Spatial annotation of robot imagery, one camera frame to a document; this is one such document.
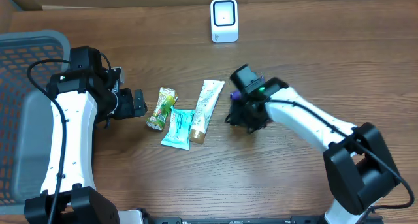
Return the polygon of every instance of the white tube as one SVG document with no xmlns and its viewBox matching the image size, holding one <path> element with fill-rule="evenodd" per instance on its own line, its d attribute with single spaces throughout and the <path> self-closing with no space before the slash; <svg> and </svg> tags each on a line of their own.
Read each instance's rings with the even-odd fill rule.
<svg viewBox="0 0 418 224">
<path fill-rule="evenodd" d="M 197 100 L 195 116 L 191 124 L 189 139 L 192 142 L 202 144 L 206 136 L 210 117 L 214 111 L 216 101 L 221 94 L 225 81 L 205 80 L 199 100 Z"/>
</svg>

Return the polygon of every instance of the black mount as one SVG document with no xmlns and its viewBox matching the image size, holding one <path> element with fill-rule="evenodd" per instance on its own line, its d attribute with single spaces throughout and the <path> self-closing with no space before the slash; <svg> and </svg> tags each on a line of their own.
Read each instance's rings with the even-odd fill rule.
<svg viewBox="0 0 418 224">
<path fill-rule="evenodd" d="M 96 122 L 145 115 L 147 106 L 142 90 L 135 91 L 134 100 L 130 89 L 119 89 L 121 69 L 102 67 L 100 51 L 89 46 L 71 48 L 70 61 L 65 72 L 51 76 L 47 88 L 53 98 L 60 93 L 88 91 L 97 103 Z"/>
<path fill-rule="evenodd" d="M 40 197 L 25 201 L 25 218 L 30 224 L 48 222 L 54 195 L 43 193 Z M 73 211 L 61 213 L 71 202 Z M 81 188 L 74 184 L 71 191 L 62 192 L 58 197 L 57 214 L 54 223 L 119 224 L 118 210 L 108 199 L 91 187 Z"/>
<path fill-rule="evenodd" d="M 331 143 L 323 157 L 329 187 L 335 199 L 348 212 L 359 215 L 378 199 L 385 197 L 400 182 L 368 154 L 357 164 L 354 163 L 351 153 L 362 155 L 364 152 L 354 145 L 353 140 L 399 174 L 382 135 L 374 125 L 365 123 L 353 131 L 350 136 L 352 140 Z"/>
</svg>

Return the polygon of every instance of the purple object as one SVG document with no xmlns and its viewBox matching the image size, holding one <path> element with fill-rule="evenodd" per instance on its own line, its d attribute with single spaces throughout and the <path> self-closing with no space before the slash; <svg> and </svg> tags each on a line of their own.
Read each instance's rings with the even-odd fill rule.
<svg viewBox="0 0 418 224">
<path fill-rule="evenodd" d="M 264 83 L 266 82 L 266 80 L 264 79 L 264 76 L 261 76 L 261 79 L 263 80 Z M 238 101 L 241 99 L 241 92 L 239 90 L 235 90 L 229 94 L 229 97 L 231 98 L 232 101 Z"/>
</svg>

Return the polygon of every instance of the black bracket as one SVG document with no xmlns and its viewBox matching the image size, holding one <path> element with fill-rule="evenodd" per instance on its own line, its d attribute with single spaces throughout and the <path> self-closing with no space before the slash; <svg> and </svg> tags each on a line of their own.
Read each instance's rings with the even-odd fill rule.
<svg viewBox="0 0 418 224">
<path fill-rule="evenodd" d="M 134 102 L 134 117 L 145 116 L 145 113 L 148 110 L 148 108 L 144 101 L 144 94 L 142 90 L 135 90 L 135 98 L 133 102 Z"/>
<path fill-rule="evenodd" d="M 79 185 L 75 184 L 73 190 L 59 194 L 54 223 L 120 223 L 118 210 L 112 202 L 91 187 L 78 187 Z M 54 195 L 42 194 L 39 197 L 27 199 L 24 211 L 26 220 L 30 224 L 47 223 L 53 198 Z M 61 213 L 69 202 L 73 211 Z"/>
<path fill-rule="evenodd" d="M 362 161 L 354 163 L 351 153 L 364 153 L 353 143 L 355 141 L 399 174 L 382 135 L 374 125 L 365 123 L 353 131 L 349 139 L 331 143 L 323 152 L 323 158 L 331 193 L 348 212 L 360 215 L 400 182 L 368 154 Z"/>
</svg>

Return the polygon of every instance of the green wrapper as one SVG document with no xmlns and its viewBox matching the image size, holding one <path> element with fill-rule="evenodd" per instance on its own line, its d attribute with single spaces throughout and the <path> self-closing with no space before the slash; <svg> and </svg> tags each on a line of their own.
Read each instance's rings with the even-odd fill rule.
<svg viewBox="0 0 418 224">
<path fill-rule="evenodd" d="M 146 125 L 153 129 L 163 130 L 165 119 L 167 118 L 170 108 L 177 101 L 176 90 L 161 87 L 159 89 L 157 106 L 152 115 L 146 120 Z"/>
</svg>

